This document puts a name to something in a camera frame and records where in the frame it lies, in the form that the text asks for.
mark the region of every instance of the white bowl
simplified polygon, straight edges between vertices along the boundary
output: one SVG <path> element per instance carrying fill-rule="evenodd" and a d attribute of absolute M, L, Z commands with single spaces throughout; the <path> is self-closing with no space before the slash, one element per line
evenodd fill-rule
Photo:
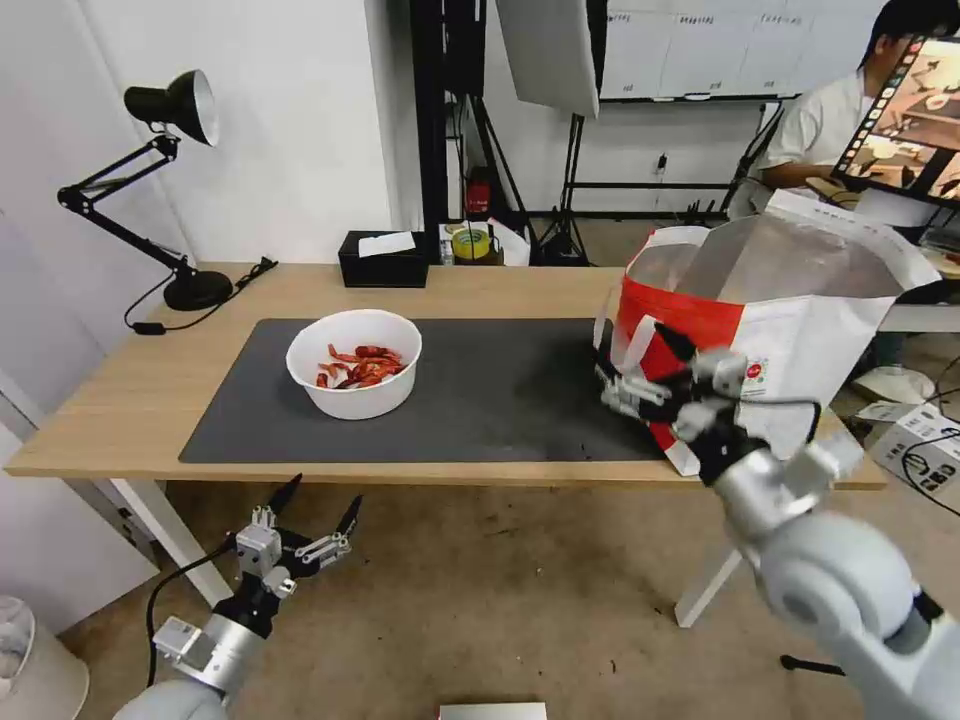
<path fill-rule="evenodd" d="M 380 345 L 398 352 L 407 366 L 379 385 L 334 390 L 317 387 L 318 363 L 336 362 L 327 345 L 352 355 L 357 345 Z M 341 420 L 366 420 L 393 410 L 410 391 L 417 376 L 423 340 L 417 326 L 386 310 L 346 310 L 308 325 L 287 350 L 287 370 L 314 404 Z"/>

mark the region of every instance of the lamp arm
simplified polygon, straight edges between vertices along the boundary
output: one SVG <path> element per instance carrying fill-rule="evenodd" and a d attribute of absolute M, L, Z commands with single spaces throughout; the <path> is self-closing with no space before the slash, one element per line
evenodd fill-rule
<path fill-rule="evenodd" d="M 164 165 L 176 160 L 177 143 L 179 142 L 180 139 L 173 135 L 158 135 L 139 150 L 135 150 L 129 155 L 120 158 L 115 163 L 105 167 L 103 170 L 94 173 L 90 177 L 81 180 L 75 185 L 69 185 L 61 188 L 57 193 L 57 200 L 67 210 L 70 210 L 80 217 L 89 220 L 98 227 L 106 230 L 111 235 L 120 238 L 128 245 L 132 245 L 145 255 L 149 255 L 157 262 L 162 263 L 171 270 L 176 271 L 178 276 L 191 275 L 195 271 L 190 267 L 186 257 L 178 258 L 171 255 L 159 245 L 156 245 L 145 237 L 137 235 L 132 230 L 129 230 L 115 220 L 108 218 L 95 208 L 96 203 L 98 203 L 100 200 L 113 195 L 115 192 L 118 192 L 128 185 L 135 183 L 140 178 L 149 175 L 155 170 L 158 170 Z M 159 151 L 163 157 L 157 160 L 155 163 L 133 173 L 128 177 L 103 180 L 103 178 L 110 173 L 120 169 L 124 165 L 127 165 L 128 163 L 153 150 Z M 96 192 L 98 190 L 100 192 L 97 192 L 95 195 L 88 195 L 88 193 Z"/>

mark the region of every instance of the black desk mat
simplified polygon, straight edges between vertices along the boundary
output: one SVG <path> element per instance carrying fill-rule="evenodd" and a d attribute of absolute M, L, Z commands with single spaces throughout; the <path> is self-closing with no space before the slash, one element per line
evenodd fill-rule
<path fill-rule="evenodd" d="M 582 462 L 663 457 L 600 402 L 592 320 L 416 320 L 413 392 L 370 420 L 323 414 L 287 373 L 309 320 L 253 329 L 180 455 L 184 463 Z"/>

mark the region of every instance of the white container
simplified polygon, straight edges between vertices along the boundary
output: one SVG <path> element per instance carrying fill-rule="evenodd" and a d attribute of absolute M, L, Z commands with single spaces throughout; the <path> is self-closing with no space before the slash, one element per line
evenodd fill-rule
<path fill-rule="evenodd" d="M 9 608 L 11 598 L 0 598 Z M 90 688 L 86 664 L 74 657 L 29 608 L 30 640 L 17 674 L 0 680 L 0 720 L 73 720 Z"/>
<path fill-rule="evenodd" d="M 358 345 L 379 345 L 395 350 L 407 366 L 379 385 L 334 390 L 316 385 L 319 363 L 336 362 L 327 345 L 352 355 Z M 314 404 L 341 420 L 366 420 L 393 410 L 410 391 L 417 374 L 423 340 L 417 326 L 386 310 L 346 310 L 327 315 L 308 325 L 293 339 L 287 350 L 287 370 L 307 391 Z"/>

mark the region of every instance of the black desk lamp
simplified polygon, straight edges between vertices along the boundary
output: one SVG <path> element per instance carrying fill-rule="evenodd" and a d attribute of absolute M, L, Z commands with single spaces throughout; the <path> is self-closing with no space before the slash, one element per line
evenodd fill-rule
<path fill-rule="evenodd" d="M 176 125 L 197 142 L 211 147 L 217 144 L 220 128 L 210 83 L 202 71 L 191 70 L 170 83 L 166 90 L 131 87 L 123 94 L 123 103 L 131 115 L 147 123 L 157 136 L 139 150 L 100 172 L 76 185 L 62 188 L 57 193 L 57 199 L 71 212 L 95 223 L 170 268 L 175 277 L 164 288 L 163 299 L 172 309 L 203 310 L 221 305 L 233 291 L 230 278 L 218 272 L 201 272 L 191 267 L 186 256 L 140 237 L 96 209 L 96 204 L 101 200 L 176 160 L 180 138 L 169 132 L 168 125 Z M 115 170 L 153 150 L 163 157 L 152 165 L 127 177 L 104 179 Z"/>

